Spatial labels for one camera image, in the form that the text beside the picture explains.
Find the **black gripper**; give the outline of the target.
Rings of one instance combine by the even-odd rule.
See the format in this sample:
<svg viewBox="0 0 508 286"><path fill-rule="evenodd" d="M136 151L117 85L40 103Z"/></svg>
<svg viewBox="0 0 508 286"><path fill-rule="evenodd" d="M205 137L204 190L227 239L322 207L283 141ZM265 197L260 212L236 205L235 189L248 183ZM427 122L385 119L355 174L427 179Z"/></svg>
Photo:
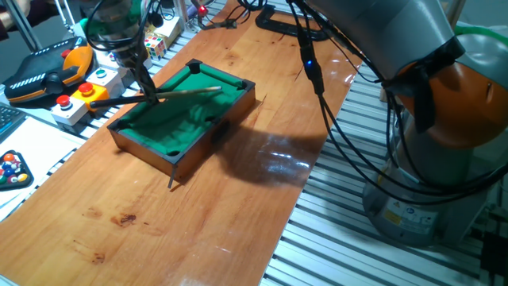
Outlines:
<svg viewBox="0 0 508 286"><path fill-rule="evenodd" d="M148 103L157 104L157 89L144 65L144 62L148 59L148 52L144 47L144 35L115 40L114 56L119 66L134 70L138 85Z"/></svg>

